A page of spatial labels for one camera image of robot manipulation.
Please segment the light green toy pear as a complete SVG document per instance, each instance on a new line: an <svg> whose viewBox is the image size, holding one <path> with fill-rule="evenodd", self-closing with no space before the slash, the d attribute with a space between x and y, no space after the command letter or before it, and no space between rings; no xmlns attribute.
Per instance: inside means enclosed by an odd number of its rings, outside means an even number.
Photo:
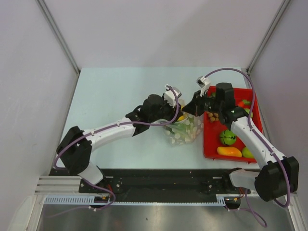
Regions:
<svg viewBox="0 0 308 231"><path fill-rule="evenodd" d="M244 147L242 149L242 157L244 157L244 158L254 158L254 155L252 154L252 152L247 147Z"/></svg>

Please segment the yellow orange toy mango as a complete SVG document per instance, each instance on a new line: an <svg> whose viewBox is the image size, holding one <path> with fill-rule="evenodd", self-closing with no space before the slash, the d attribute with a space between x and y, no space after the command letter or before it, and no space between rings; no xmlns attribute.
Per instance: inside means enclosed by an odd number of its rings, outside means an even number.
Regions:
<svg viewBox="0 0 308 231"><path fill-rule="evenodd" d="M218 147L217 153L223 156L242 157L242 153L235 147Z"/></svg>

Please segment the clear polka-dot zip bag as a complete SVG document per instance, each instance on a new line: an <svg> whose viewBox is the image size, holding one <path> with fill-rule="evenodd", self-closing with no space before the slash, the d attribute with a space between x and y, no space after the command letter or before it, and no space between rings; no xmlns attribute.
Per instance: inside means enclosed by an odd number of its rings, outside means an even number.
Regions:
<svg viewBox="0 0 308 231"><path fill-rule="evenodd" d="M194 142L203 130L204 124L200 117L180 112L180 115L188 115L185 121L163 125L164 134L171 145L183 145Z"/></svg>

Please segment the aluminium frame rail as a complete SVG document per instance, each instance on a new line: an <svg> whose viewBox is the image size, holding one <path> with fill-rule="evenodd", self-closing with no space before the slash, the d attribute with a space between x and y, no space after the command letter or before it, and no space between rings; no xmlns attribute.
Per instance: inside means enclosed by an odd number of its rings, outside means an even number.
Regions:
<svg viewBox="0 0 308 231"><path fill-rule="evenodd" d="M35 194L38 195L75 195L79 194L79 176L41 176Z"/></svg>

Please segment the brown toy longan bunch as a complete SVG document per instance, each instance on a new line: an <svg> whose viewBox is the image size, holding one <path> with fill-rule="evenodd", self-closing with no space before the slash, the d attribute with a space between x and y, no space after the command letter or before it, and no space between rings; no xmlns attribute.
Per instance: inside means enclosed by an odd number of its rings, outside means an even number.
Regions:
<svg viewBox="0 0 308 231"><path fill-rule="evenodd" d="M207 118L208 118L210 123L214 123L214 122L219 121L218 113L207 112Z"/></svg>

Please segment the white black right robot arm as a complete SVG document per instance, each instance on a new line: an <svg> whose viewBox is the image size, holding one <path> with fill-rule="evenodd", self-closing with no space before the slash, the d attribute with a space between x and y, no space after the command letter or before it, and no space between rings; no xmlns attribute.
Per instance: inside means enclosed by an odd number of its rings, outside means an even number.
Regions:
<svg viewBox="0 0 308 231"><path fill-rule="evenodd" d="M197 83L201 89L182 110L193 116L217 113L220 123L244 143L260 168L259 172L242 168L230 170L222 181L223 190L227 193L233 193L239 187L254 190L266 202L296 192L299 162L293 156L286 157L265 138L248 112L236 103L236 90L232 84L218 83L215 97L209 97L210 84L200 80Z"/></svg>

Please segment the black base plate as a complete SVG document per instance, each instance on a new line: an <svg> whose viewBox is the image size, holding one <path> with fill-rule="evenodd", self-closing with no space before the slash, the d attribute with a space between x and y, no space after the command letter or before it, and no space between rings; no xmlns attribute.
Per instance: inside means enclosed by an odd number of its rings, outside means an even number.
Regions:
<svg viewBox="0 0 308 231"><path fill-rule="evenodd" d="M77 192L93 194L90 208L99 210L109 201L119 203L205 204L219 202L240 205L244 188L227 182L226 169L104 169L97 187L85 180Z"/></svg>

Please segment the light green toy cabbage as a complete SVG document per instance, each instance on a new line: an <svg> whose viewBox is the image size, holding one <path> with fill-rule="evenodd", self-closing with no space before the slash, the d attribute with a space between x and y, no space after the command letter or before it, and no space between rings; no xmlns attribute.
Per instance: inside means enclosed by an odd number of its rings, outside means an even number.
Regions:
<svg viewBox="0 0 308 231"><path fill-rule="evenodd" d="M250 108L245 108L244 110L247 112L248 115L250 115L251 118L253 118L254 114L253 114L253 112L250 110Z"/></svg>

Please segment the green toy split vegetable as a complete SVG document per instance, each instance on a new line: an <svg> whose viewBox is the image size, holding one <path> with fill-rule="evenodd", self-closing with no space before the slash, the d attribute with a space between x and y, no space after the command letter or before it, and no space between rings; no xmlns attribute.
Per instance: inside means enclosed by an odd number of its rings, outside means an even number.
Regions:
<svg viewBox="0 0 308 231"><path fill-rule="evenodd" d="M227 129L219 134L219 140L223 145L232 146L236 142L236 135Z"/></svg>

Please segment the yellow toy bell pepper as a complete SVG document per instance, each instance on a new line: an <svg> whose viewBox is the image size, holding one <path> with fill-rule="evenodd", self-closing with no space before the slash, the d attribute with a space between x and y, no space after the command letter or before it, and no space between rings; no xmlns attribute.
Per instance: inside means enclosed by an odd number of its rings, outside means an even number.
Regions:
<svg viewBox="0 0 308 231"><path fill-rule="evenodd" d="M176 122L185 121L189 116L188 115L181 115Z"/></svg>

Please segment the red plastic tray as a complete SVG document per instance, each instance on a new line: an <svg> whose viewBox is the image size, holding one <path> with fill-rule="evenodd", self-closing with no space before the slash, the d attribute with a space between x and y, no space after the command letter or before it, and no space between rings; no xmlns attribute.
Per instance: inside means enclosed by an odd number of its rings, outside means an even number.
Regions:
<svg viewBox="0 0 308 231"><path fill-rule="evenodd" d="M211 86L207 93L208 96L211 96L211 94L214 93L215 91L216 91L215 86ZM234 88L234 97L236 105L238 105L238 103L242 100L248 100L252 102L253 91L252 89ZM254 116L251 120L254 122L255 126L262 132L262 124L259 115L257 97L255 98L252 112ZM236 138L236 142L232 146L223 145L219 140L219 134L226 129L227 127L225 125L222 125L219 121L210 123L207 118L207 115L204 116L203 149L205 158L221 159L233 162L234 161L247 162L249 164L257 163L257 161L254 158L223 156L217 153L218 147L235 147L240 151L242 151L242 149L245 147L245 144L239 138Z"/></svg>

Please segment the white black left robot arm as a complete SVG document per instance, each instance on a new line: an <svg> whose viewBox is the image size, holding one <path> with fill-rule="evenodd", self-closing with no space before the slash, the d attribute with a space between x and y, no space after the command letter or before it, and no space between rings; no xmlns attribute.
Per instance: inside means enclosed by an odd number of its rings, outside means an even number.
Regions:
<svg viewBox="0 0 308 231"><path fill-rule="evenodd" d="M69 175L78 175L95 192L106 188L106 180L99 167L90 161L92 152L113 141L139 135L151 126L164 126L176 122L181 116L180 94L168 90L163 95L151 94L143 104L124 118L100 128L69 129L56 149L55 162L61 160Z"/></svg>

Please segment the orange toy carrot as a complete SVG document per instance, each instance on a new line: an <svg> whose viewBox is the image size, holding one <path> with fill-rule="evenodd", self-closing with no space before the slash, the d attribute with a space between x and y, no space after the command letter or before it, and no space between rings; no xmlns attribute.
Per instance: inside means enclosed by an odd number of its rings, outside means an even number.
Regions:
<svg viewBox="0 0 308 231"><path fill-rule="evenodd" d="M242 100L238 103L238 106L239 107L242 107L242 108L245 108L245 107L248 107L250 106L252 103L251 101L248 101L248 100Z"/></svg>

